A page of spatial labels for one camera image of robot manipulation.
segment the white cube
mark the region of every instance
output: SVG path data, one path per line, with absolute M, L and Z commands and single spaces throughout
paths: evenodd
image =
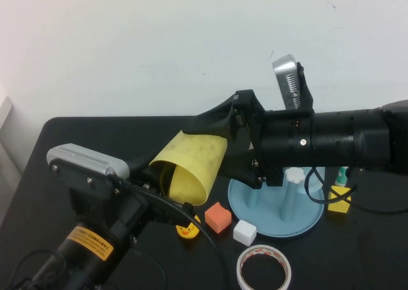
M 256 226 L 244 220 L 239 220 L 234 228 L 234 239 L 247 247 L 252 244 L 256 237 Z

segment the robotic arm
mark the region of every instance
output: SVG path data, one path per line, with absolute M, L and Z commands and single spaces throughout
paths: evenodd
M 408 174 L 408 101 L 373 110 L 315 113 L 300 63 L 292 76 L 284 66 L 280 69 L 278 81 L 283 76 L 280 85 L 287 83 L 288 89 L 282 94 L 296 109 L 265 111 L 252 90 L 237 91 L 183 128 L 187 134 L 213 134 L 228 141 L 246 129 L 253 149 L 226 155 L 219 175 L 259 189 L 263 182 L 281 185 L 287 166 L 355 166 Z M 66 270 L 57 274 L 61 260 L 52 256 L 28 284 L 16 288 L 12 281 L 7 289 L 77 290 L 104 284 L 153 219 L 181 226 L 193 222 L 214 245 L 195 222 L 192 205 L 165 198 L 159 170 L 149 167 L 160 150 L 124 162 L 77 145 L 52 148 L 47 155 L 50 171 L 69 187 L 80 221 L 58 248 Z M 215 249 L 227 279 L 225 262 Z M 228 281 L 224 288 L 229 289 Z

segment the masking tape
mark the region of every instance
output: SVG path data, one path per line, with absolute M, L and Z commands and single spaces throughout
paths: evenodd
M 280 263 L 280 265 L 283 267 L 283 270 L 285 271 L 286 277 L 283 285 L 281 285 L 281 287 L 278 288 L 278 290 L 288 290 L 288 287 L 292 279 L 292 269 L 289 264 L 289 261 L 281 251 L 268 245 L 254 245 L 253 247 L 249 247 L 248 249 L 244 250 L 240 257 L 238 258 L 237 279 L 240 288 L 242 290 L 254 290 L 254 288 L 249 287 L 249 285 L 245 282 L 244 278 L 242 277 L 242 267 L 244 263 L 248 260 L 248 258 L 258 254 L 272 256 Z

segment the yellow rubber duck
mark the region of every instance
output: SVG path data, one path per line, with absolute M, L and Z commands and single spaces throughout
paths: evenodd
M 195 215 L 194 218 L 199 223 L 201 223 L 200 218 L 197 215 Z M 182 226 L 176 225 L 176 230 L 177 230 L 178 235 L 185 239 L 193 239 L 200 232 L 199 229 L 193 223 L 190 223 L 190 225 L 188 225 L 187 228 L 183 228 Z

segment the yellow cup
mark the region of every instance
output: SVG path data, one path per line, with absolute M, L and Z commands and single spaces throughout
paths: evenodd
M 206 202 L 227 149 L 227 140 L 213 135 L 190 135 L 180 131 L 150 162 L 176 167 L 169 197 L 179 203 Z

